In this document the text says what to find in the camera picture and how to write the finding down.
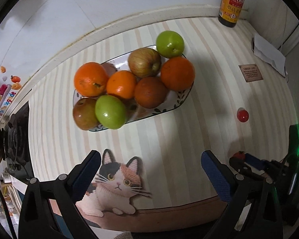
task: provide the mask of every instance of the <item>brown tag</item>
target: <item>brown tag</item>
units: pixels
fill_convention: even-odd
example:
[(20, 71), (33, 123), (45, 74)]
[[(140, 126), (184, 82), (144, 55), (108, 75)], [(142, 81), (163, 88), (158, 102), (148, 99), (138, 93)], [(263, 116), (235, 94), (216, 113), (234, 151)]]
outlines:
[(253, 82), (263, 80), (262, 74), (256, 64), (239, 65), (239, 68), (246, 80), (246, 82)]

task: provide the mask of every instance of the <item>yellow label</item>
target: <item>yellow label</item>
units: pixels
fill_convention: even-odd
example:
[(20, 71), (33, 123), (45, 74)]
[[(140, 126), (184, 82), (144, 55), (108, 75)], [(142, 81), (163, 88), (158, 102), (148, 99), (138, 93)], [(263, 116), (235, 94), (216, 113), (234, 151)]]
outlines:
[(222, 0), (219, 15), (224, 20), (236, 23), (245, 0)]

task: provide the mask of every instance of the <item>striped tablecloth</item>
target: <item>striped tablecloth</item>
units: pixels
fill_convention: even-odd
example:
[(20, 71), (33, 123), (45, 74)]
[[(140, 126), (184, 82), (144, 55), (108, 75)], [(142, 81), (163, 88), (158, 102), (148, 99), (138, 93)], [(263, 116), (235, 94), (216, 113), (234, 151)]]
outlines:
[[(118, 130), (77, 128), (72, 118), (77, 68), (155, 44), (158, 34), (168, 29), (184, 38), (184, 54), (195, 66), (195, 83), (184, 104)], [(137, 209), (153, 209), (216, 195), (200, 164), (206, 149), (223, 163), (239, 150), (261, 159), (282, 159), (296, 113), (285, 79), (254, 56), (254, 32), (244, 20), (227, 28), (217, 18), (176, 19), (120, 33), (69, 58), (33, 88), (29, 100), (34, 175), (45, 181), (69, 173), (92, 149), (102, 153), (110, 148), (120, 163), (139, 156), (144, 186), (152, 198), (139, 197), (133, 204)], [(263, 80), (246, 83), (238, 65), (254, 63)], [(236, 118), (240, 107), (250, 114), (246, 123)]]

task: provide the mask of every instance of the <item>cat illustration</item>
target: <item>cat illustration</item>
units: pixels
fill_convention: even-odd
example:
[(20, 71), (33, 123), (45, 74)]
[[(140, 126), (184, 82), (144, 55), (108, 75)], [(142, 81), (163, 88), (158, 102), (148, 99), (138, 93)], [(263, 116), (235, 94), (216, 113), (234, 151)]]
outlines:
[(130, 198), (135, 195), (150, 197), (142, 187), (140, 177), (141, 159), (132, 157), (127, 164), (118, 163), (112, 152), (105, 149), (102, 166), (96, 174), (83, 199), (77, 202), (85, 214), (102, 217), (102, 211), (112, 211), (117, 215), (134, 214), (135, 208)]

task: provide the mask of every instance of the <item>bottle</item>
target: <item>bottle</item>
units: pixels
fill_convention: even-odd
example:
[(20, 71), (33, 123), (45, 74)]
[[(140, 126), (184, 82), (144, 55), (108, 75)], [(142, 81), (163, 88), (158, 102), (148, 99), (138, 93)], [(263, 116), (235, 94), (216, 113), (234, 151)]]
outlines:
[(218, 16), (219, 22), (227, 27), (234, 27), (244, 1), (245, 0), (222, 0)]

